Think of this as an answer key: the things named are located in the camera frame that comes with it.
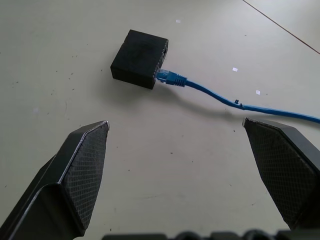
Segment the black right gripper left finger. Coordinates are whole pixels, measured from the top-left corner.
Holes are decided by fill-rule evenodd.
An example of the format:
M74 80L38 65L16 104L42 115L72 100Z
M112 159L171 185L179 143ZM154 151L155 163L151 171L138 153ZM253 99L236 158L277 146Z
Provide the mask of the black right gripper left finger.
M0 227L0 240L74 240L84 236L100 190L110 124L71 132L35 175Z

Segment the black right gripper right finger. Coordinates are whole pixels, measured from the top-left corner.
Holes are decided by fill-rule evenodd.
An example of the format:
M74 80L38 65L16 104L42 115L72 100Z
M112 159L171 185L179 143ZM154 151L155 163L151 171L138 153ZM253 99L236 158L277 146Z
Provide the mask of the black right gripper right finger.
M244 118L262 182L290 229L320 229L320 150L296 128Z

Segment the black plastic box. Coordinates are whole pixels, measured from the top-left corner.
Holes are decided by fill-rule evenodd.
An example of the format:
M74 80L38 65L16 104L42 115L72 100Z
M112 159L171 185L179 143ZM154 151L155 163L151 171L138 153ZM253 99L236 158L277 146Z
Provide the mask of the black plastic box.
M129 30L111 66L115 80L152 90L168 52L167 38Z

